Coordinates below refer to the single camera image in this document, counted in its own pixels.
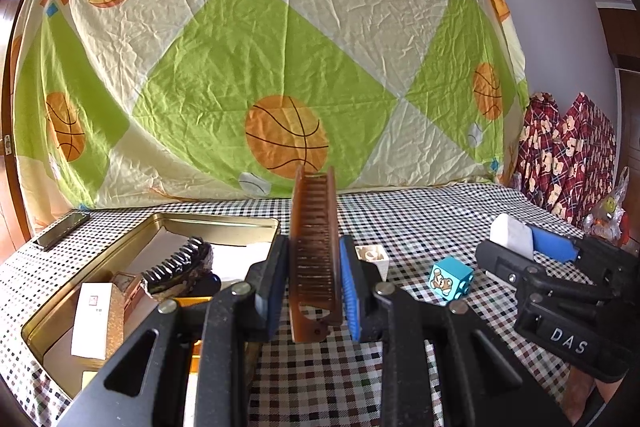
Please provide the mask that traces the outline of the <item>person right hand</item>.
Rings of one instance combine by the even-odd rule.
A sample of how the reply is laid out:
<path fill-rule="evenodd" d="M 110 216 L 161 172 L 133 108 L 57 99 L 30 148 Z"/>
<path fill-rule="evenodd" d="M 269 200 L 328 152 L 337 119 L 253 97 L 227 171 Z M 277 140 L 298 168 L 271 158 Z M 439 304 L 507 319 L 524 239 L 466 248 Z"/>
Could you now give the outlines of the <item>person right hand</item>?
<path fill-rule="evenodd" d="M 636 384 L 638 372 L 605 384 L 577 367 L 570 376 L 563 397 L 563 411 L 572 426 L 633 426 L 637 420 Z"/>

